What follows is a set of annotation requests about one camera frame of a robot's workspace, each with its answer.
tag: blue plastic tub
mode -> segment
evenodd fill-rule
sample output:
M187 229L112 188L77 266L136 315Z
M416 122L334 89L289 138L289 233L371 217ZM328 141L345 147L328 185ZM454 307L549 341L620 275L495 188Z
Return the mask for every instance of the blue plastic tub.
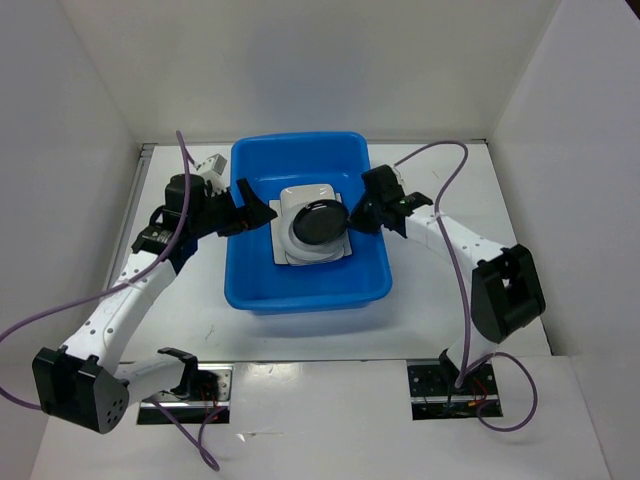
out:
M366 140L357 133L291 133L245 138L231 150L231 185L247 178L260 199L279 199L294 185L329 183L351 210L369 170ZM319 265L276 265L271 229L230 237L224 294L235 308L257 313L333 310L364 306L391 290L391 269L381 234L350 231L353 254Z

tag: purple cable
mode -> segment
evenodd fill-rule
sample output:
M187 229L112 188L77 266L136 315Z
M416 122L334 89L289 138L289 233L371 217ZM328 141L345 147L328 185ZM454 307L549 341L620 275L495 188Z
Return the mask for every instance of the purple cable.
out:
M202 460L204 460L204 463L207 464L207 466L209 468L211 468L213 471L215 472L219 472L220 471L220 465L218 465L218 462L216 462L216 459L213 458L213 455L211 455L211 453L209 453L209 451L204 447L204 445L202 445L202 435L204 432L204 427L207 423L209 423L211 420L213 420L215 418L216 415L218 415L222 410L224 410L226 407L219 407L216 408L213 412L211 412L207 418L204 419L204 422L202 422L202 425L200 425L200 430L198 432L198 439L196 440L195 438L193 438L193 435L191 435L186 428L184 428L182 426L182 424L180 423L180 421L166 408L164 408L162 405L160 405L156 400L149 400L158 410L160 410L160 412L162 412L162 414L167 417L167 419L173 423L176 427L178 427L178 430L180 430L180 432L187 437L187 440L189 440L194 447L196 447L198 449L198 451L200 452L200 456L202 457Z
M464 286L462 269L460 268L460 263L458 262L458 258L456 257L456 252L453 249L453 244L451 243L451 239L449 238L449 233L447 232L447 229L444 226L444 222L440 217L440 202L442 201L442 196L444 195L444 192L447 191L447 188L449 188L449 185L451 185L451 182L455 180L455 178L458 176L460 171L464 168L465 164L467 163L467 159L469 158L469 149L464 143L458 142L456 140L441 140L439 142L429 143L427 145L424 145L418 148L417 150L411 152L406 157L398 160L396 163L393 164L393 166L397 167L399 165L402 165L404 162L416 156L420 152L423 152L424 150L427 150L428 148L431 148L431 147L437 147L438 145L457 145L458 147L462 148L462 150L464 151L464 155L462 157L462 160L460 161L460 165L458 165L458 168L454 170L454 172L447 179L447 181L444 182L444 185L442 185L442 188L440 189L440 191L438 192L438 195L436 196L436 201L433 207L433 210L436 215L436 222L438 223L440 232L442 232L442 238L444 239L444 243L447 246L447 251L449 252L449 256L451 257L453 270L456 273L456 280L458 281L458 288L460 289L460 296L462 297L462 311L464 313L464 347L462 350L462 362L460 364L460 373L458 374L458 378L456 378L456 381L454 384L456 388L460 388L462 386L462 382L464 382L464 377L467 375L467 371L468 371L467 363L469 362L469 350L471 348L471 311L469 310L469 297L467 295L467 289Z
M524 418L524 420L522 420L520 423L513 425L511 427L498 427L496 425L491 425L482 416L482 410L484 410L484 408L487 407L488 405L492 405L496 403L497 400L489 400L488 402L483 402L482 405L478 407L478 410L477 410L478 420L480 420L480 423L482 423L485 427L495 432L502 432L502 433L515 432L516 430L520 430L522 427L527 425L531 421L531 419L533 419L533 416L536 414L536 411L538 410L538 388L536 387L536 382L534 382L533 377L531 376L529 371L526 369L526 367L522 364L522 362L518 360L516 357L514 357L513 355L510 355L505 352L493 352L493 353L490 353L489 355L485 355L479 360L476 360L475 362L473 362L473 364L469 366L469 370L473 370L474 368L479 367L480 365L482 365L483 363L485 363L486 361L488 361L493 357L508 358L513 363L515 363L518 366L518 368L520 368L520 370L522 370L522 373L524 373L525 377L527 377L527 380L529 381L529 385L531 385L531 392L533 393L533 402L531 403L531 410L529 410L529 414Z
M187 211L189 210L189 200L191 193L191 177L189 176L189 162L193 162L193 158L191 154L187 151L187 147L184 144L184 139L182 138L182 133L180 130L176 131L176 136L178 137L178 143L180 144L180 150L182 152L182 163L184 166L185 173L185 195L184 202L182 203L182 211L180 212L180 220L178 221L178 226L176 227L176 232L171 237L169 244L165 247L158 258L156 258L151 265L142 270L137 275L134 275L129 279L126 283L120 283L114 287L111 287L103 292L96 293L86 298L81 298L79 300L74 300L72 302L68 302L62 305L58 305L57 307L50 308L49 310L45 310L44 312L37 313L35 315L30 316L29 318L25 318L24 320L16 323L15 325L9 327L7 330L0 334L0 343L2 343L9 335L20 330L27 325L36 322L38 320L42 320L43 318L49 317L56 313L63 312L65 310L69 310L70 308L77 307L79 305L83 305L85 303L89 303L93 300L98 300L99 298L106 297L107 295L112 295L121 290L124 290L131 283L136 283L142 278L146 277L154 268L156 268L161 262L163 262L173 250L176 243L178 242L178 237L180 236L180 232L182 232L182 228L184 227L185 221L187 219ZM31 410L42 410L40 405L35 403L30 403L25 400L21 400L11 393L7 392L4 388L0 387L0 395L9 400L10 402L15 403L16 405L20 405L21 407L29 408Z
M526 367L520 362L520 360L515 358L513 355L509 355L508 353L494 352L492 354L485 355L479 360L476 360L471 365L467 365L469 362L469 349L471 347L471 312L469 310L467 289L464 286L464 279L462 278L462 270L460 268L460 264L458 263L458 258L456 257L455 251L453 249L453 244L451 243L451 239L449 238L447 229L444 226L444 222L440 218L440 201L442 200L442 195L444 194L446 189L449 188L449 185L451 185L451 182L453 182L456 176L460 173L460 170L462 170L465 163L467 163L467 159L469 158L469 149L464 143L457 142L455 140L442 140L439 142L433 142L433 143L429 143L428 145L424 145L418 148L417 150L411 152L406 157L401 158L396 163L394 163L393 166L397 167L398 165L401 165L407 160L409 160L410 158L416 156L420 152L423 152L428 148L435 147L438 145L458 145L459 147L462 147L462 149L464 150L464 157L462 158L460 165L458 165L458 168L455 169L455 171L451 174L451 176L447 179L447 181L444 182L444 185L442 185L442 188L438 192L438 196L436 197L436 201L434 205L436 221L438 222L438 227L440 227L440 231L442 232L442 237L444 238L445 245L447 246L447 251L451 256L451 263L453 263L453 269L456 272L456 279L458 280L458 288L460 289L460 296L462 297L462 307L464 310L464 349L462 351L462 362L460 364L460 374L458 375L458 378L456 379L454 385L456 388L460 388L462 386L462 382L464 381L465 376L467 375L467 372L473 371L475 368L479 367L480 365L482 365L492 357L504 357L514 362L520 368L520 370L522 370L522 372L527 377L527 380L529 380L529 383L531 384L531 390L533 391L533 404L531 405L531 410L529 411L529 414L525 417L525 419L522 422L512 427L496 427L494 425L489 424L482 417L482 410L487 405L496 402L495 400L492 400L490 402L485 402L482 405L480 405L478 407L477 415L478 415L478 420L480 420L480 423L482 423L485 427L491 430L494 430L496 432L515 432L516 430L519 430L525 425L527 425L535 415L536 410L538 409L538 389L536 387L536 383L534 382L533 377L531 376L529 371L526 369Z

